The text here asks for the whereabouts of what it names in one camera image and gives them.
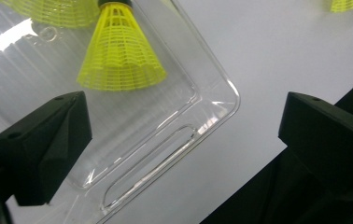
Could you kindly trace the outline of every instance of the white table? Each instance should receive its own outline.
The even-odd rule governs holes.
[[[241,106],[110,223],[199,223],[285,148],[288,91],[335,103],[353,87],[353,11],[332,14],[329,2],[180,0]]]

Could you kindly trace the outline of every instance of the screw hole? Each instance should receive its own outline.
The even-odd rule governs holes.
[[[9,138],[9,139],[13,139],[13,138],[18,138],[18,137],[20,137],[21,136],[21,133],[11,133],[11,134],[9,134],[7,137]]]

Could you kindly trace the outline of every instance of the shuttlecock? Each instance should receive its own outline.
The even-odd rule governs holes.
[[[332,12],[345,12],[353,9],[353,0],[333,0]]]
[[[78,83],[100,91],[131,91],[166,77],[136,22],[131,2],[99,2],[100,19],[78,75]]]
[[[96,0],[0,0],[33,21],[52,26],[79,28],[97,20]]]

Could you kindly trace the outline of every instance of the transparent plastic container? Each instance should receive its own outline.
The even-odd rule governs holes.
[[[177,0],[133,1],[167,79],[139,91],[76,83],[95,24],[66,29],[0,4],[0,123],[49,99],[85,91],[93,139],[35,223],[106,223],[239,106],[238,92]]]

